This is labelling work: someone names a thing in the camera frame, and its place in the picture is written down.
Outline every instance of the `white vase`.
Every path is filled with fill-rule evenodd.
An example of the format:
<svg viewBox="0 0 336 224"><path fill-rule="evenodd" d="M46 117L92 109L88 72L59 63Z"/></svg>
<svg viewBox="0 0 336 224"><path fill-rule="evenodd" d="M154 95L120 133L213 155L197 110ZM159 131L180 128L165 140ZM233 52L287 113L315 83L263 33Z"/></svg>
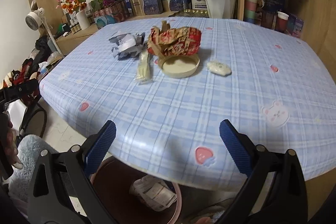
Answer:
<svg viewBox="0 0 336 224"><path fill-rule="evenodd" d="M77 17L78 23L79 23L80 27L82 28L82 30L90 27L90 22L86 17L85 10L79 11L76 14L76 17Z"/></svg>
<svg viewBox="0 0 336 224"><path fill-rule="evenodd" d="M236 0L205 0L210 18L233 18Z"/></svg>

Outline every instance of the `bunny face print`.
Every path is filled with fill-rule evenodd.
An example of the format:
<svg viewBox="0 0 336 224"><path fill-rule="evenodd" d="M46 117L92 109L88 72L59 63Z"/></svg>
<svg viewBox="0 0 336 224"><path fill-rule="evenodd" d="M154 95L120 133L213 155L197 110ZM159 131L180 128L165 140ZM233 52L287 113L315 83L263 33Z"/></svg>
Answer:
<svg viewBox="0 0 336 224"><path fill-rule="evenodd" d="M289 112L279 101L274 101L270 108L262 109L267 123L272 127L282 127L289 119Z"/></svg>

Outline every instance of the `trash bin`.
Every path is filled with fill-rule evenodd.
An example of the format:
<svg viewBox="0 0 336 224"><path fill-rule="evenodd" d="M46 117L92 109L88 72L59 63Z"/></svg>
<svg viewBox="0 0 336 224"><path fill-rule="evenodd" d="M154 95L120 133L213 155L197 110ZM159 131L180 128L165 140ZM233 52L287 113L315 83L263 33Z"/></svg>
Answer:
<svg viewBox="0 0 336 224"><path fill-rule="evenodd" d="M104 160L97 173L91 177L91 183L105 208L120 224L174 224L182 207L181 190L172 183L177 201L162 212L155 212L129 194L135 180L146 174L138 171L114 157Z"/></svg>

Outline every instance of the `blue gripper pad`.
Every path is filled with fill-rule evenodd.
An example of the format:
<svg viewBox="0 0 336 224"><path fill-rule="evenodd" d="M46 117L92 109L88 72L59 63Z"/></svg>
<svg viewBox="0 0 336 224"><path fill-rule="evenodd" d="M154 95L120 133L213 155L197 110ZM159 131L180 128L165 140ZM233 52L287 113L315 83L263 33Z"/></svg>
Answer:
<svg viewBox="0 0 336 224"><path fill-rule="evenodd" d="M253 170L251 162L254 144L252 141L246 135L238 133L227 119L220 123L219 135L239 172L249 177Z"/></svg>
<svg viewBox="0 0 336 224"><path fill-rule="evenodd" d="M107 121L98 132L98 137L84 157L84 173L88 177L97 172L103 158L111 147L117 133L114 122Z"/></svg>

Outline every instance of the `blue plaid tablecloth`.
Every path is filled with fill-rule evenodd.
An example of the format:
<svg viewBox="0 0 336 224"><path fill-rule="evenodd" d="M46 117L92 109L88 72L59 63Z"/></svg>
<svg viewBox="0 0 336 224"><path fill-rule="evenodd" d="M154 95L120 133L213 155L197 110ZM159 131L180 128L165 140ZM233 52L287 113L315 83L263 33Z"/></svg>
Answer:
<svg viewBox="0 0 336 224"><path fill-rule="evenodd" d="M154 57L152 81L140 85L138 58L113 58L108 39L118 30L148 36L161 20L99 30L42 80L43 98L86 137L114 121L115 157L184 185L238 190L246 179L219 136L224 119L269 151L294 149L306 180L336 167L336 86L304 41L237 20L167 18L202 31L199 69L173 79ZM232 75L209 72L214 59Z"/></svg>

